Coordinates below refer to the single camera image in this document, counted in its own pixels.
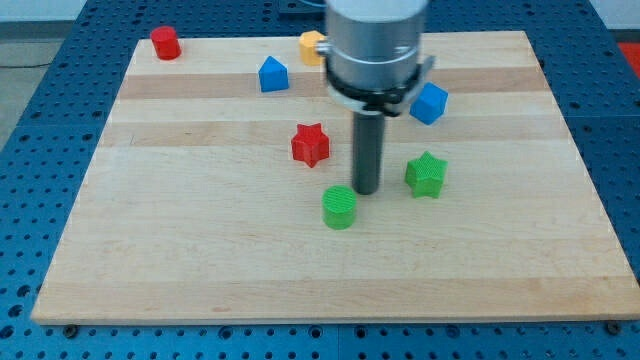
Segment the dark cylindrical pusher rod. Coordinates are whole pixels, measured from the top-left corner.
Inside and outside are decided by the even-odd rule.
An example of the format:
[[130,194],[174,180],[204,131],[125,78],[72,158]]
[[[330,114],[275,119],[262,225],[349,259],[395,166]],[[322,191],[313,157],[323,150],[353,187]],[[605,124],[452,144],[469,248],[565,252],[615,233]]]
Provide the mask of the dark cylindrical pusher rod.
[[354,113],[352,187],[361,195],[373,194],[379,188],[384,131],[383,115]]

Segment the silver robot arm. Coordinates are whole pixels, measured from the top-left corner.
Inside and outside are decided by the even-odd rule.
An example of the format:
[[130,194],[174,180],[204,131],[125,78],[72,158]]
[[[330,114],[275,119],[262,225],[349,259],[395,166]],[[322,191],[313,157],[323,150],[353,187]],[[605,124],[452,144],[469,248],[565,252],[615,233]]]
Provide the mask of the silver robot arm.
[[427,0],[327,0],[324,58],[329,94],[353,113],[352,187],[380,184],[386,119],[418,96],[434,59],[420,60]]

